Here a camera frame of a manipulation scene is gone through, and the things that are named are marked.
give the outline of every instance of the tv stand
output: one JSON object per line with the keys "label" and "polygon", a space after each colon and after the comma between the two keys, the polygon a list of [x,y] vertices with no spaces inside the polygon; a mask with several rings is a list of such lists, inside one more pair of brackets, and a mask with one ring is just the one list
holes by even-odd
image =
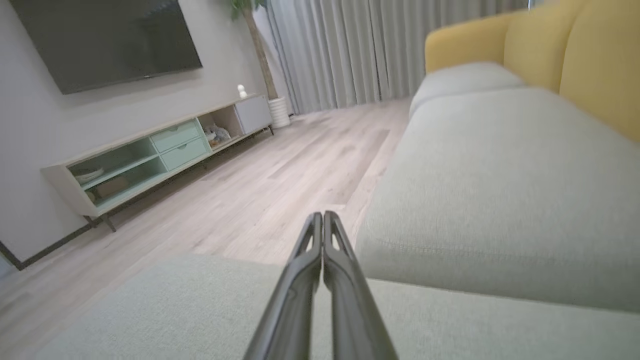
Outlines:
{"label": "tv stand", "polygon": [[[251,95],[148,129],[72,159],[41,169],[62,199],[96,227],[102,220],[115,232],[108,213],[170,177],[227,147],[271,128],[263,95]],[[230,139],[209,144],[204,128],[216,124]],[[81,170],[102,169],[100,176],[78,181]]]}

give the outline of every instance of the gray curtain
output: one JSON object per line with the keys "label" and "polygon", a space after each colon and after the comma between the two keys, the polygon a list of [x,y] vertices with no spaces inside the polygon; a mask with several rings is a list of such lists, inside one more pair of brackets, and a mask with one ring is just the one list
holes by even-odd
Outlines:
{"label": "gray curtain", "polygon": [[269,19],[298,114],[411,96],[424,39],[528,0],[272,0]]}

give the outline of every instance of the yellow cushion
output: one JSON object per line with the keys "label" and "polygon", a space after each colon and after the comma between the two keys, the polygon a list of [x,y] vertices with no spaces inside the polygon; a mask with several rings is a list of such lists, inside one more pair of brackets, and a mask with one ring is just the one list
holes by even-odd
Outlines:
{"label": "yellow cushion", "polygon": [[424,48],[427,73],[478,61],[502,64],[504,37],[513,16],[487,17],[430,33]]}
{"label": "yellow cushion", "polygon": [[640,141],[640,0],[593,0],[575,20],[560,95]]}
{"label": "yellow cushion", "polygon": [[550,3],[513,19],[504,44],[504,66],[528,85],[557,93],[569,33],[578,13],[588,2]]}

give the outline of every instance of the small white figurine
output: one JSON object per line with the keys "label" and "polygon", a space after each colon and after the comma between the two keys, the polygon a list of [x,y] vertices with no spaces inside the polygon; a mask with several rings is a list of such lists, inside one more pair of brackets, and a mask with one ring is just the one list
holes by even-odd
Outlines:
{"label": "small white figurine", "polygon": [[244,90],[244,86],[238,85],[238,92],[240,93],[241,99],[244,99],[246,97],[246,91]]}

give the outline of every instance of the sofa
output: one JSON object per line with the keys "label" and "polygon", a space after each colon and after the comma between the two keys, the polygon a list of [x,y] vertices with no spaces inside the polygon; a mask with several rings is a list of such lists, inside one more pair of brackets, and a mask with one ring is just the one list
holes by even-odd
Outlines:
{"label": "sofa", "polygon": [[[355,244],[400,359],[638,358],[638,18],[564,0],[428,36]],[[281,271],[166,261],[37,357],[239,359]],[[312,358],[331,359],[324,286],[314,302]]]}
{"label": "sofa", "polygon": [[432,33],[365,275],[640,312],[638,19],[563,0]]}

